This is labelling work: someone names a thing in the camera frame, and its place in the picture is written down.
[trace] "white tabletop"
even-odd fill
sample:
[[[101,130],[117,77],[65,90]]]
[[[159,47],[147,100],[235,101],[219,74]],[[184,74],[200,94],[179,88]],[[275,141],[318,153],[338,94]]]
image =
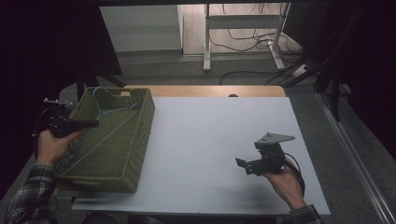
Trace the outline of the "white tabletop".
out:
[[[287,215],[289,208],[262,176],[247,175],[235,157],[261,155],[254,142],[267,132],[295,136],[281,143],[295,157],[305,201],[329,215],[287,97],[154,97],[156,106],[135,194],[80,193],[75,210],[139,214]]]

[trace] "dark floor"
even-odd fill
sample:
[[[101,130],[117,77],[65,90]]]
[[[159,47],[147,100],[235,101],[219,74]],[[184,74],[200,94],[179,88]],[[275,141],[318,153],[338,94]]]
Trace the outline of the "dark floor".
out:
[[[212,71],[203,71],[202,57],[182,57],[177,54],[121,54],[119,62],[123,72],[121,80],[127,84],[155,85],[219,85],[220,78],[232,71],[275,72],[274,63],[268,54],[262,55],[215,55]],[[230,74],[223,78],[222,85],[264,85],[274,74]],[[276,84],[285,76],[272,80]],[[325,223],[376,224],[383,222],[376,212],[372,199],[357,175],[357,171],[340,144],[323,107],[318,101],[312,84],[316,77],[311,77],[285,92],[291,100],[295,116],[316,169],[318,180],[332,214],[323,217]],[[103,86],[111,86],[100,79]],[[75,86],[62,91],[61,99],[77,98]],[[346,133],[357,149],[367,172],[380,189],[391,211],[396,211],[396,162],[383,148],[375,136],[365,127],[347,103],[347,98],[340,98],[340,118]],[[4,214],[7,203],[23,183],[30,160],[23,169],[8,194],[0,203],[0,217]],[[74,192],[58,192],[59,223],[80,223],[85,217],[81,211],[72,211],[70,202]],[[125,214],[112,214],[120,223],[128,223]]]

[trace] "crate handle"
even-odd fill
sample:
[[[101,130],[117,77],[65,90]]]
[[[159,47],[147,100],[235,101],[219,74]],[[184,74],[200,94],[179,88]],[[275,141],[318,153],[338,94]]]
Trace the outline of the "crate handle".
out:
[[[120,93],[120,96],[131,96],[131,93],[128,92],[128,91],[122,91],[122,92]]]
[[[73,184],[78,185],[100,185],[98,182],[86,181],[86,180],[72,180]]]

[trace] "metal desk leg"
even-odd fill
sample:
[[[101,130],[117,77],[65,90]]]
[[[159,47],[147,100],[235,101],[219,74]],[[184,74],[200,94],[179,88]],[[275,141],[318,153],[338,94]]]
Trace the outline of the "metal desk leg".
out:
[[[206,4],[206,15],[205,15],[205,52],[204,52],[204,71],[210,71],[210,14],[209,4]]]
[[[276,67],[278,70],[284,70],[285,65],[280,58],[279,53],[277,52],[277,43],[279,41],[280,33],[282,32],[283,25],[285,24],[286,14],[288,12],[290,3],[285,5],[285,9],[280,13],[279,24],[276,28],[274,41],[268,41],[269,49],[271,50],[271,54],[273,55]]]

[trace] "hand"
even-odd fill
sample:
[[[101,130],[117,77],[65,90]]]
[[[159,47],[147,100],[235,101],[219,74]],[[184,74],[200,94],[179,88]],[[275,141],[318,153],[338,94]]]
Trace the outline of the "hand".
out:
[[[41,132],[37,143],[37,163],[55,165],[69,149],[70,143],[81,135],[82,131],[77,131],[63,138],[56,138],[49,130]]]
[[[280,174],[266,173],[263,176],[268,179],[276,193],[289,205],[291,210],[306,207],[300,184],[289,167],[284,166]]]

